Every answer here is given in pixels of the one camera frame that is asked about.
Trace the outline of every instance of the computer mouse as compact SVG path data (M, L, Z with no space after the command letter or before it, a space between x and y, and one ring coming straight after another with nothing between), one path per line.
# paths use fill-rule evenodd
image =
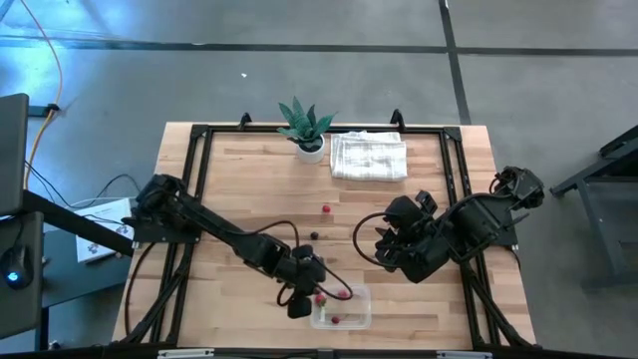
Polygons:
M28 247L16 244L0 257L0 273L12 289L22 289L33 280L33 258Z

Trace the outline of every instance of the white cable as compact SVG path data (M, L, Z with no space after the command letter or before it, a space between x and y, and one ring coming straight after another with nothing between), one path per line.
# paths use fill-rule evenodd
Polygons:
M71 205L67 205L67 206L65 206L65 208L71 208L72 206L76 206L76 205L78 205L80 203L84 203L84 202L88 202L88 201L92 201L92 200L110 200L110 199L124 199L124 198L132 199L132 198L135 198L135 197L131 196L131 197L95 197L95 198L87 198L87 199L82 199L80 201L72 203Z

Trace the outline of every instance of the green plant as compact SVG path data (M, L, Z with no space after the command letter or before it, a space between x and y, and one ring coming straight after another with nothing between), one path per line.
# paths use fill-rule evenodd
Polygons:
M279 128L277 132L288 136L288 140L297 144L305 152L316 152L321 149L321 134L328 131L332 118L337 115L322 117L319 121L315 117L315 106L312 105L308 113L303 111L299 100L292 98L292 109L279 103L279 110L290 125L290 129Z

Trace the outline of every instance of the potted plant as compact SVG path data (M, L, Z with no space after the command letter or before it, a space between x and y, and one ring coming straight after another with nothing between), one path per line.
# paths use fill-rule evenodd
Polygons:
M296 97L292 98L292 110L281 103L279 103L279 109L290 128L279 128L277 132L286 135L289 141L297 144L297 157L299 160L306 164L320 162L323 159L326 147L323 133L328 131L332 118L337 114L324 116L317 121L315 106L312 105L308 113L305 113Z

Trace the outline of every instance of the yellow cable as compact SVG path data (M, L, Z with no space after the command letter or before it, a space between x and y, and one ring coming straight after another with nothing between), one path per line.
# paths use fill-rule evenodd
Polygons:
M56 50L53 48L53 45L51 45L51 41L49 40L49 37L47 37L47 34L44 32L44 29L42 28L42 26L40 26L40 22L38 22L38 19L36 19L36 17L33 15L33 13L31 12L31 9L29 9L29 6L27 6L27 3L25 2L25 0L20 0L20 2L22 2L22 5L24 5L24 8L27 10L29 15L31 15L31 18L38 26L38 29L40 29L40 32L42 33L42 37L44 37L44 39L47 41L47 44L49 44L49 48L51 48L53 57L56 59L56 64L58 65L58 73L60 74L60 85L58 86L58 94L56 95L56 101L54 101L53 103L55 105L58 105L58 103L60 102L60 96L62 95L62 82L63 82L62 81L62 66L60 66L60 59L58 59L58 54L56 53ZM40 138L42 137L42 134L47 129L47 126L49 126L49 123L53 119L54 113L55 113L54 110L49 111L47 118L45 119L44 123L40 127L40 131L38 131L38 134L36 135L36 138L33 141L33 146L31 147L31 155L29 156L29 165L33 163L33 158L36 156L36 151L38 150L38 144L40 144ZM23 187L25 189L29 189L30 175L31 175L31 167L27 166L26 172L24 173L24 184L23 184Z

